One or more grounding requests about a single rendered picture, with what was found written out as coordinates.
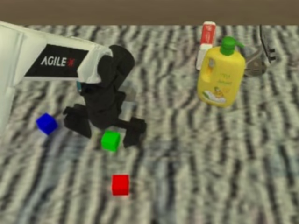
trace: yellow bottle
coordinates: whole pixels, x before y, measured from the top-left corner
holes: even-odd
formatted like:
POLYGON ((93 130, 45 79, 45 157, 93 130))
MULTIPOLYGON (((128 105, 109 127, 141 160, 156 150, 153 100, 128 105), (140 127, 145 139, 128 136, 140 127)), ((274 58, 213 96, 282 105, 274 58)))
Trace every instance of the yellow bottle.
POLYGON ((225 37, 221 46, 207 51, 197 85, 198 96, 209 104, 228 107, 238 94, 245 71, 245 58, 235 50, 243 45, 233 37, 225 37))

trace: green cube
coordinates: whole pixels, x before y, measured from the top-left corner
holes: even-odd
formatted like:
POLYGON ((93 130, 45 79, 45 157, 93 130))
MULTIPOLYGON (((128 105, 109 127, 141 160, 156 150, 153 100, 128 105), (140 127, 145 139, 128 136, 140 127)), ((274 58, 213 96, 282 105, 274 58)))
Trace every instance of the green cube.
POLYGON ((107 151, 116 152, 120 141, 121 135, 118 132, 105 131, 101 139, 101 145, 107 151))

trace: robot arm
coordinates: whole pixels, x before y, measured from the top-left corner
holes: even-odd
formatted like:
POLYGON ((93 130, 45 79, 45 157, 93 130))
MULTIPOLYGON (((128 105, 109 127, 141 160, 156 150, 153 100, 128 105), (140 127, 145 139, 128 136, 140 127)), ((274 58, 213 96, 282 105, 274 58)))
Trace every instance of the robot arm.
POLYGON ((0 136, 8 123, 14 88, 20 81, 77 80, 105 85, 110 77, 98 73, 98 64, 101 58, 112 56, 110 48, 90 41, 0 21, 0 136))

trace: teal object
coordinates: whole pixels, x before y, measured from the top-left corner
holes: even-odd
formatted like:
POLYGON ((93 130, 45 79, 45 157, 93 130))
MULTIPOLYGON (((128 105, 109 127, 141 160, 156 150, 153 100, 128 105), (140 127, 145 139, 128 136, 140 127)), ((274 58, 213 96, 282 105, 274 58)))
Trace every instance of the teal object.
POLYGON ((80 82, 76 82, 76 83, 77 83, 77 90, 78 90, 78 92, 81 92, 81 90, 82 90, 81 83, 80 82))
POLYGON ((118 132, 105 131, 101 139, 102 149, 115 153, 121 141, 121 135, 118 132))

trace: red x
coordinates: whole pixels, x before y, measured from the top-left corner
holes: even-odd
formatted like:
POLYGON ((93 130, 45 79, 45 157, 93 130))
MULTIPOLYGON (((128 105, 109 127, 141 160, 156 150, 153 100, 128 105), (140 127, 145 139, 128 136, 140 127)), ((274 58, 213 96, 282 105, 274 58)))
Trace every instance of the red x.
POLYGON ((75 61, 74 58, 70 58, 70 59, 67 61, 67 66, 69 66, 69 67, 74 66, 74 61, 75 61))

